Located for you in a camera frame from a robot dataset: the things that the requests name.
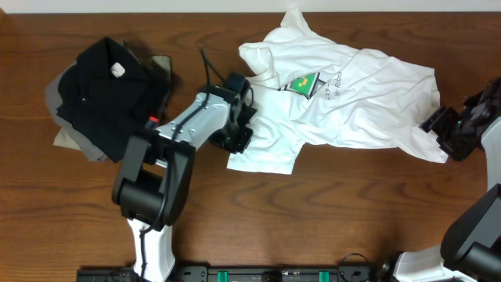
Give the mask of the white robot print t-shirt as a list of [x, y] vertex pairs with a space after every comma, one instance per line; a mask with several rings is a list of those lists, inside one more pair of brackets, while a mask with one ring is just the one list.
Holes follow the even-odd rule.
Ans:
[[375, 49], [355, 49], [312, 31], [298, 9], [240, 57], [256, 114], [247, 149], [228, 168], [289, 175], [306, 144], [355, 149], [399, 148], [443, 163], [436, 135], [420, 125], [438, 108], [434, 70]]

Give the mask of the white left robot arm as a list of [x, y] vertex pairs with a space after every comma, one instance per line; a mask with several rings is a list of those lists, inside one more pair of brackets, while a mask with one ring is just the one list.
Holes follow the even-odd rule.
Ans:
[[196, 151], [206, 142], [232, 154], [253, 135], [253, 89], [235, 92], [208, 86], [173, 121], [128, 141], [112, 201], [135, 238], [135, 281], [166, 281], [175, 267], [172, 229], [189, 192]]

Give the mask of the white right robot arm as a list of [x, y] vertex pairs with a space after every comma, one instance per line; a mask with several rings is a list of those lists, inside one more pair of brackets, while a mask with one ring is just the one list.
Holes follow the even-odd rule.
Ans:
[[479, 93], [462, 113], [436, 110], [423, 124], [438, 134], [452, 159], [485, 152], [488, 190], [447, 230], [440, 245], [404, 252], [386, 266], [386, 281], [498, 281], [500, 279], [500, 96]]

